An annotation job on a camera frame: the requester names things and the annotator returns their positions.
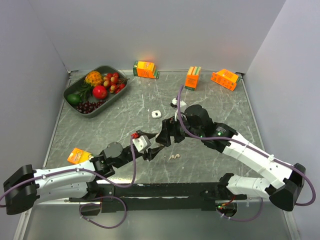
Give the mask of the white earbud charging case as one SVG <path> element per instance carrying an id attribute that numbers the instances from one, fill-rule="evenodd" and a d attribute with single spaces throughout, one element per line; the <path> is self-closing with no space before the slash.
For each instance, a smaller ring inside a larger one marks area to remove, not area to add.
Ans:
<path id="1" fill-rule="evenodd" d="M 151 112 L 151 117 L 153 119 L 159 119 L 159 118 L 162 117 L 162 113 L 161 113 L 160 110 L 154 110 L 154 111 Z"/>

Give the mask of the red apple toy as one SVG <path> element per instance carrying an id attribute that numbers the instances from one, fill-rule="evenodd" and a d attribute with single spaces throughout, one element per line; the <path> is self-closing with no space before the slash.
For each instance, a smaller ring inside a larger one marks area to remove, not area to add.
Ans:
<path id="1" fill-rule="evenodd" d="M 103 85 L 97 85 L 92 90 L 92 95 L 99 100 L 104 100 L 108 96 L 108 91 Z"/>

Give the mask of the orange pineapple toy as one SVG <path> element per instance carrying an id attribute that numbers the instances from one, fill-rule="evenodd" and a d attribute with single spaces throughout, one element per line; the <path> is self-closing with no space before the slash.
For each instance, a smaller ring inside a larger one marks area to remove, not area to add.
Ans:
<path id="1" fill-rule="evenodd" d="M 96 87 L 101 85 L 104 82 L 103 76 L 96 70 L 93 70 L 87 74 L 84 79 L 84 82 L 91 87 Z"/>

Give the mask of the orange sponge box back left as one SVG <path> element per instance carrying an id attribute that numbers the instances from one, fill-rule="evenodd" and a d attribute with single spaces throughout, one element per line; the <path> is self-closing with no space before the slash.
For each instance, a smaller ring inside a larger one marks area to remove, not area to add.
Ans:
<path id="1" fill-rule="evenodd" d="M 133 75 L 135 77 L 158 79 L 160 73 L 153 62 L 135 61 L 133 65 Z"/>

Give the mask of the grey fruit tray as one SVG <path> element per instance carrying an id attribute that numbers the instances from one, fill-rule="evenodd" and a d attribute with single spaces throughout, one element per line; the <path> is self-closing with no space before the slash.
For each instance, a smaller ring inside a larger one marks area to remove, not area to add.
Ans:
<path id="1" fill-rule="evenodd" d="M 111 73 L 111 74 L 118 73 L 121 78 L 125 78 L 119 71 L 117 71 L 116 69 L 114 69 L 113 67 L 108 66 L 108 65 L 99 66 L 92 71 L 98 71 L 99 73 L 101 73 L 103 78 L 104 78 L 104 76 L 106 76 L 109 73 Z M 74 110 L 76 113 L 80 114 L 81 116 L 90 119 L 90 118 L 93 118 L 93 117 L 97 116 L 98 114 L 100 114 L 108 106 L 110 106 L 117 99 L 119 99 L 120 96 L 123 95 L 125 90 L 128 89 L 128 84 L 126 84 L 126 87 L 123 90 L 121 90 L 119 93 L 109 93 L 107 91 L 107 97 L 105 99 L 97 99 L 93 96 L 93 88 L 94 87 L 85 83 L 85 78 L 86 78 L 87 74 L 84 75 L 83 77 L 81 77 L 80 79 L 76 80 L 69 87 L 67 87 L 63 93 L 63 97 L 64 97 L 65 102 L 71 107 L 72 110 Z M 105 103 L 102 106 L 100 106 L 98 109 L 94 110 L 93 112 L 91 112 L 89 114 L 82 114 L 76 110 L 77 105 L 71 105 L 67 102 L 67 96 L 69 94 L 79 95 L 82 99 L 82 103 L 85 103 L 87 101 L 98 102 L 100 100 L 105 101 Z"/>

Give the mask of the dark grape bunch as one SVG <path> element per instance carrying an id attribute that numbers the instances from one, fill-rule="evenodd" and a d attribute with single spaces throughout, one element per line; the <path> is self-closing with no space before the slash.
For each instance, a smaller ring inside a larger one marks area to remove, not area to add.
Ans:
<path id="1" fill-rule="evenodd" d="M 79 103 L 75 109 L 80 113 L 80 114 L 89 114 L 92 113 L 93 111 L 97 110 L 99 107 L 101 107 L 105 103 L 104 100 L 100 100 L 98 102 L 81 102 Z"/>

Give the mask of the green lime toy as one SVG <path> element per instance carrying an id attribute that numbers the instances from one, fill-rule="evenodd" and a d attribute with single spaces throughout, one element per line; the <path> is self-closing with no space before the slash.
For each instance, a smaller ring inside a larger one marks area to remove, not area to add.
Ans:
<path id="1" fill-rule="evenodd" d="M 70 105 L 73 105 L 73 106 L 76 106 L 82 102 L 82 98 L 78 94 L 74 94 L 74 93 L 69 94 L 66 97 L 66 100 Z"/>

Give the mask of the orange sponge box front left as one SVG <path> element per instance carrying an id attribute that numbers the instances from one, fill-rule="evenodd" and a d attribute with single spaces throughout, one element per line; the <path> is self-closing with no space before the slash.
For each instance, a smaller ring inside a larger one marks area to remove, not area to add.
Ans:
<path id="1" fill-rule="evenodd" d="M 68 156 L 67 161 L 71 164 L 76 165 L 86 162 L 90 160 L 92 157 L 93 155 L 90 152 L 75 147 Z"/>

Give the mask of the red lychee bunch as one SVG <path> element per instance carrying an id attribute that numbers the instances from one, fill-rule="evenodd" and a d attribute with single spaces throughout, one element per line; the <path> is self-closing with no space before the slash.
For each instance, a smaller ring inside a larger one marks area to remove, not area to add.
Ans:
<path id="1" fill-rule="evenodd" d="M 117 72 L 107 73 L 102 85 L 110 94 L 117 94 L 126 87 L 128 80 L 129 78 L 120 77 Z"/>

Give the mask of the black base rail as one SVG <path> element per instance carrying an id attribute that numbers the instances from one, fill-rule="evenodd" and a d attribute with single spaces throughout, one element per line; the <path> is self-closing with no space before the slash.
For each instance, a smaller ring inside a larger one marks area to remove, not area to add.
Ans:
<path id="1" fill-rule="evenodd" d="M 102 213 L 123 211 L 194 210 L 215 211 L 216 203 L 246 200 L 234 195 L 218 182 L 135 183 L 129 188 L 97 184 L 82 198 L 69 198 L 71 203 L 97 202 Z"/>

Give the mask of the orange sponge box back right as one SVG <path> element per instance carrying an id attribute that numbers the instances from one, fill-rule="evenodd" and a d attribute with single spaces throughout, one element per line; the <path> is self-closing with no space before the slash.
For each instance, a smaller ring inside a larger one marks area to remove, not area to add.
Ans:
<path id="1" fill-rule="evenodd" d="M 213 72 L 210 79 L 224 88 L 234 91 L 240 78 L 239 75 L 227 69 L 222 69 L 218 72 Z"/>

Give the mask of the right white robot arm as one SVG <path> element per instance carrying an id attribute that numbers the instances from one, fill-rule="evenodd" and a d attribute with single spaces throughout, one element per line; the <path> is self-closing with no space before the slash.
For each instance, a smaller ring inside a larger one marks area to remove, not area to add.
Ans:
<path id="1" fill-rule="evenodd" d="M 165 119 L 161 132 L 155 141 L 163 146 L 171 145 L 171 137 L 180 143 L 188 132 L 195 135 L 208 148 L 230 156 L 260 174 L 260 178 L 243 177 L 226 173 L 221 179 L 218 193 L 223 199 L 233 195 L 269 199 L 276 207 L 291 212 L 304 186 L 303 165 L 276 162 L 267 154 L 246 140 L 235 129 L 224 123 L 214 122 L 208 112 L 199 104 L 186 108 L 182 120 L 177 117 Z"/>

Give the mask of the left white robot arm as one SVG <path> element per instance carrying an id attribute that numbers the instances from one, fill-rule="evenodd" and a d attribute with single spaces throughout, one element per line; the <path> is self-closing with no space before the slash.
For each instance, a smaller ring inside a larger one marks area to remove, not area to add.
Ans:
<path id="1" fill-rule="evenodd" d="M 95 200 L 99 195 L 98 180 L 108 181 L 118 169 L 128 163 L 136 164 L 142 157 L 151 161 L 164 148 L 162 144 L 151 148 L 154 133 L 138 131 L 131 136 L 130 145 L 110 143 L 100 154 L 82 163 L 52 169 L 33 169 L 23 165 L 4 183 L 0 197 L 5 203 L 7 215 L 17 215 L 31 209 L 35 204 L 63 199 L 85 198 Z"/>

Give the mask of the orange sponge box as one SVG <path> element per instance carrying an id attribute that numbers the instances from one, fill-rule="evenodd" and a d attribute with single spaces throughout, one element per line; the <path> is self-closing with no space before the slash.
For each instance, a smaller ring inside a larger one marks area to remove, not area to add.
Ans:
<path id="1" fill-rule="evenodd" d="M 75 147 L 68 156 L 67 161 L 71 164 L 76 165 L 86 162 L 90 160 L 92 157 L 93 155 L 90 152 Z"/>
<path id="2" fill-rule="evenodd" d="M 234 91 L 240 78 L 239 75 L 227 69 L 222 69 L 218 72 L 213 72 L 210 79 L 224 88 Z"/>
<path id="3" fill-rule="evenodd" d="M 133 75 L 135 77 L 158 79 L 160 73 L 153 62 L 135 61 L 133 65 Z"/>
<path id="4" fill-rule="evenodd" d="M 191 66 L 187 72 L 184 88 L 195 91 L 201 75 L 201 66 Z"/>

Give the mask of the orange sponge box back middle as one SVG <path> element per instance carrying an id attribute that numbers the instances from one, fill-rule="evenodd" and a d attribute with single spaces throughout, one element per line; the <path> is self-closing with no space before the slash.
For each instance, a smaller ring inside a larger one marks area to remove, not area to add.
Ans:
<path id="1" fill-rule="evenodd" d="M 201 66 L 191 66 L 187 72 L 184 88 L 195 91 L 201 75 Z"/>

